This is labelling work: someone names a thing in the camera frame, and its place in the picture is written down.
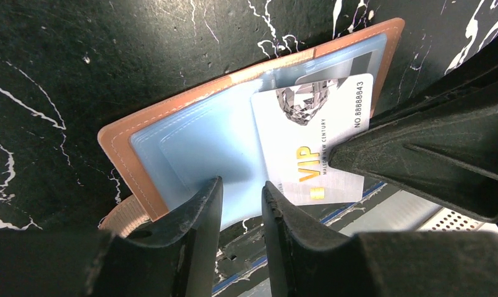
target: card holder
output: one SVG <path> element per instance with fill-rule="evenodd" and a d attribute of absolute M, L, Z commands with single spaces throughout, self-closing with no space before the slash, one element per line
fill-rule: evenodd
<path fill-rule="evenodd" d="M 254 198 L 259 197 L 267 178 L 257 148 L 257 129 L 251 118 L 251 94 L 294 85 L 298 79 L 309 79 L 309 75 L 327 69 L 331 71 L 334 65 L 348 63 L 367 51 L 376 50 L 367 64 L 367 72 L 375 77 L 374 104 L 403 25 L 403 20 L 393 19 L 324 45 L 234 72 L 107 125 L 100 131 L 98 140 L 132 190 L 134 196 L 128 199 L 137 199 L 135 207 L 139 205 L 151 220 L 181 205 L 211 174 L 223 175 L 224 180 L 232 176 L 225 185 L 224 228 L 259 214 L 259 201 Z M 245 131 L 247 137 L 238 137 L 242 134 L 237 131 Z M 221 162 L 236 166 L 221 167 L 218 172 L 211 170 Z M 246 199 L 236 196 L 243 196 L 242 192 L 247 193 Z M 108 217 L 102 227 L 111 225 L 111 219 Z"/>

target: woven strap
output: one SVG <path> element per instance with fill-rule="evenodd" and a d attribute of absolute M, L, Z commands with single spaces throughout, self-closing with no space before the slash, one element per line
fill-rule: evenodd
<path fill-rule="evenodd" d="M 103 220 L 100 229 L 111 230 L 127 237 L 150 218 L 134 195 L 118 204 Z"/>

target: blue strip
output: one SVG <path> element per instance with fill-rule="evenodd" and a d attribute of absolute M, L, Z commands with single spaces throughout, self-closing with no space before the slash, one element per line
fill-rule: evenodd
<path fill-rule="evenodd" d="M 382 187 L 385 183 L 383 182 L 379 182 L 377 183 L 374 187 L 370 188 L 369 190 L 363 192 L 363 195 L 362 195 L 362 199 L 371 195 L 373 192 L 375 192 L 376 190 L 378 190 L 380 187 Z M 327 215 L 325 218 L 321 219 L 320 223 L 322 224 L 326 224 L 327 222 L 329 222 L 331 219 L 333 219 L 334 217 L 336 217 L 337 215 L 339 215 L 340 213 L 342 213 L 344 210 L 348 209 L 349 207 L 351 207 L 352 205 L 354 205 L 356 203 L 349 203 L 345 206 L 345 208 L 342 208 L 342 209 L 338 209 L 334 212 L 332 212 L 331 214 Z M 267 261 L 267 256 L 263 256 L 261 257 L 260 259 L 257 259 L 256 261 L 254 261 L 252 263 L 252 268 L 256 268 L 264 263 L 266 263 Z M 226 280 L 222 281 L 221 283 L 217 284 L 214 286 L 214 288 L 212 288 L 212 294 L 215 294 L 217 291 L 220 291 L 221 289 L 223 289 L 224 287 L 228 286 L 230 283 L 234 282 L 237 278 L 239 278 L 240 276 L 243 276 L 243 275 L 240 275 L 238 273 L 234 274 L 233 276 L 231 276 L 230 278 L 227 278 Z"/>

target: marble countertop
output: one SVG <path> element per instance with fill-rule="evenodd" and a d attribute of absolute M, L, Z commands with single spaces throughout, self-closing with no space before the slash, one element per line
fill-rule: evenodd
<path fill-rule="evenodd" d="M 498 0 L 0 0 L 0 228 L 96 228 L 131 193 L 104 125 L 393 17 L 406 27 L 377 113 L 498 34 Z"/>

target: diamond graphic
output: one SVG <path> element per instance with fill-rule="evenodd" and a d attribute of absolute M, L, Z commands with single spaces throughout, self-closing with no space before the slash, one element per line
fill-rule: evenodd
<path fill-rule="evenodd" d="M 297 91 L 290 88 L 276 90 L 276 96 L 285 116 L 296 124 L 307 126 L 327 102 L 329 87 L 338 86 L 338 80 L 323 80 L 301 85 Z"/>

